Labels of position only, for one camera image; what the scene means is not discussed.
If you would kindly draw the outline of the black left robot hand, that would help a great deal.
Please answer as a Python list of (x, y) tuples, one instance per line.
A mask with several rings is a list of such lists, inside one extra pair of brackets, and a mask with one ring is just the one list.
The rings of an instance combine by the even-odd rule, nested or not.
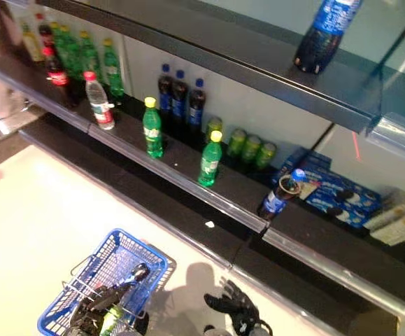
[(120, 301), (135, 285), (135, 281), (129, 281), (98, 287), (74, 309), (64, 335), (110, 335), (125, 315)]

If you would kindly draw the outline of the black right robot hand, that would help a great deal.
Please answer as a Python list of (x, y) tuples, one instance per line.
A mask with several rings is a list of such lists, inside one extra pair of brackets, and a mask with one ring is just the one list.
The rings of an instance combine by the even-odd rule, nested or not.
[(257, 306), (232, 280), (224, 282), (220, 297), (205, 293), (204, 302), (230, 317), (235, 335), (273, 335), (271, 326), (260, 318)]

